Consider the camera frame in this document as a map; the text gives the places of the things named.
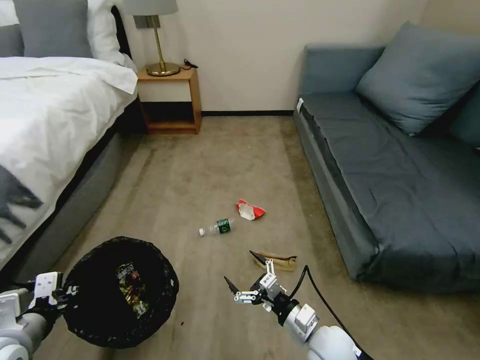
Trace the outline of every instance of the water bottle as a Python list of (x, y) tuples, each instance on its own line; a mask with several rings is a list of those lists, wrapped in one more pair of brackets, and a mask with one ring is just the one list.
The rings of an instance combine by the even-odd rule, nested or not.
[(214, 225), (202, 227), (200, 230), (198, 230), (198, 232), (200, 233), (201, 237), (205, 235), (229, 233), (230, 231), (232, 231), (234, 222), (234, 218), (218, 220)]

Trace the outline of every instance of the sofa cushion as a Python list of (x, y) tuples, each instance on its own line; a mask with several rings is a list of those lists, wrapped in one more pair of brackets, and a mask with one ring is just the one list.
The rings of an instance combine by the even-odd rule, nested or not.
[(480, 80), (480, 37), (404, 24), (357, 92), (418, 134)]
[(478, 153), (448, 136), (407, 136), (353, 93), (302, 98), (337, 168), (329, 171), (377, 241), (358, 279), (480, 289)]
[(474, 148), (480, 148), (480, 83), (468, 94), (460, 114), (450, 125), (449, 132)]

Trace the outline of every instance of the headboard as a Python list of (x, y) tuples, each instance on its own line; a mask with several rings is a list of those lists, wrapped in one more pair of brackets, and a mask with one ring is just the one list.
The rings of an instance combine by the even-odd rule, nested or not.
[(111, 8), (111, 13), (115, 18), (115, 25), (116, 25), (116, 38), (120, 44), (120, 52), (123, 54), (127, 54), (130, 59), (132, 58), (132, 52), (130, 51), (129, 41), (127, 39), (127, 33), (125, 32), (124, 22), (122, 21), (122, 17), (120, 16), (120, 11), (117, 6), (113, 5)]

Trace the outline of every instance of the beige carpet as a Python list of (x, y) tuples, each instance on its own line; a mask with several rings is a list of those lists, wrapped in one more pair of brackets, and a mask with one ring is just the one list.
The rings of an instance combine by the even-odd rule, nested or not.
[[(198, 136), (132, 136), (125, 152), (108, 200), (57, 269), (68, 271), (115, 236), (153, 242), (179, 277), (174, 312), (152, 338), (128, 350), (89, 345), (61, 319), (36, 359), (306, 359), (307, 350), (273, 314), (233, 302), (223, 276), (247, 290), (262, 273), (248, 250), (298, 255), (299, 269), (280, 273), (281, 283), (291, 291), (308, 264), (376, 360), (480, 359), (480, 296), (429, 296), (350, 280), (291, 118), (205, 118)], [(267, 214), (240, 219), (240, 198)], [(237, 218), (232, 233), (198, 236), (199, 227), (226, 217)], [(296, 298), (314, 307), (323, 324), (335, 324), (307, 280)]]

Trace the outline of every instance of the snack wrapper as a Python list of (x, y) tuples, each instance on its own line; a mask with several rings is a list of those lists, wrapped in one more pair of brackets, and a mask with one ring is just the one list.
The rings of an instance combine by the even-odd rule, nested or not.
[(145, 301), (147, 297), (145, 284), (140, 279), (138, 271), (129, 262), (118, 267), (116, 277), (126, 302), (133, 308), (136, 318), (140, 319), (149, 309), (149, 304)]
[(238, 212), (242, 218), (250, 221), (258, 219), (266, 213), (266, 211), (261, 207), (251, 205), (245, 200), (239, 200), (236, 203), (236, 208), (238, 209)]

